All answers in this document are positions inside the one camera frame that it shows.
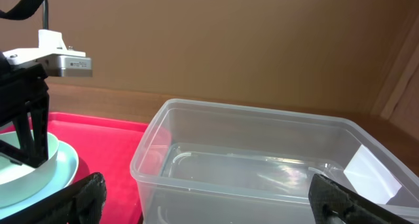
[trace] wooden surface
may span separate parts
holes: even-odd
[[[419,69],[407,84],[390,122],[419,140]]]
[[[149,122],[166,100],[179,98],[178,96],[165,94],[106,90],[62,84],[49,84],[49,87],[51,111],[63,111],[137,122]],[[387,149],[419,176],[419,141],[388,121],[378,117],[257,103],[223,100],[206,101],[316,113],[350,119],[368,131],[369,134],[387,147]]]
[[[371,114],[389,119],[405,89],[406,82],[412,76],[411,70],[419,55],[418,47],[419,0],[414,3],[383,67],[384,69],[390,69],[390,71],[386,80],[382,83]]]
[[[1,0],[9,10],[18,0]],[[50,28],[94,77],[51,83],[369,112],[416,0],[49,0]],[[0,20],[37,46],[41,13]]]

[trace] clear plastic container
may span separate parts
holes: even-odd
[[[314,223],[313,174],[419,223],[419,179],[352,121],[169,100],[131,162],[146,224]]]

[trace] brown wall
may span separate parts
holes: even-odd
[[[361,112],[415,2],[49,1],[50,28],[94,63],[91,79],[51,83]],[[41,14],[0,28],[2,50],[36,47]]]

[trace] black strap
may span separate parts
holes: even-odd
[[[0,224],[99,224],[106,184],[95,172],[31,206],[0,220]]]
[[[25,20],[38,10],[44,0],[20,0],[19,3],[8,12],[0,10],[0,18],[8,20]]]

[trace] pink tray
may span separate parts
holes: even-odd
[[[105,177],[107,199],[101,218],[103,224],[139,223],[141,204],[130,163],[147,126],[68,113],[49,114],[48,131],[79,154],[75,181],[92,172],[100,172]]]

